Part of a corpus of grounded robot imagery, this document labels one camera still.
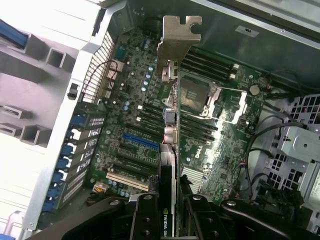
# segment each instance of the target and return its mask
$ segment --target blue pcie slot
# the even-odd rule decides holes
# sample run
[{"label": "blue pcie slot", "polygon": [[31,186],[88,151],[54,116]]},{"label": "blue pcie slot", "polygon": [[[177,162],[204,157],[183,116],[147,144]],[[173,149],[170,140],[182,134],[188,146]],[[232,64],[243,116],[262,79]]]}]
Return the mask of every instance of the blue pcie slot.
[{"label": "blue pcie slot", "polygon": [[149,141],[149,140],[145,140],[141,137],[138,137],[138,136],[135,136],[135,135],[131,135],[131,134],[128,134],[128,133],[124,133],[122,135],[122,137],[126,140],[131,140],[137,144],[141,144],[141,145],[144,145],[144,146],[147,146],[147,147],[150,147],[150,148],[153,148],[153,149],[157,149],[158,148],[158,144],[152,142],[152,141]]}]

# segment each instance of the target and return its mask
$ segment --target metal bracket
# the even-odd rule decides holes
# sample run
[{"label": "metal bracket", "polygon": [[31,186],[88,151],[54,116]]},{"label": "metal bracket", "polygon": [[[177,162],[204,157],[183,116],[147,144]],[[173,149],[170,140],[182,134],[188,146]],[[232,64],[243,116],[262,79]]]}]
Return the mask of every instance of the metal bracket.
[{"label": "metal bracket", "polygon": [[179,16],[163,17],[163,40],[158,45],[156,67],[158,75],[168,74],[169,61],[181,63],[190,47],[200,43],[201,35],[192,33],[191,27],[201,23],[201,16],[186,16],[185,24],[180,24]]}]

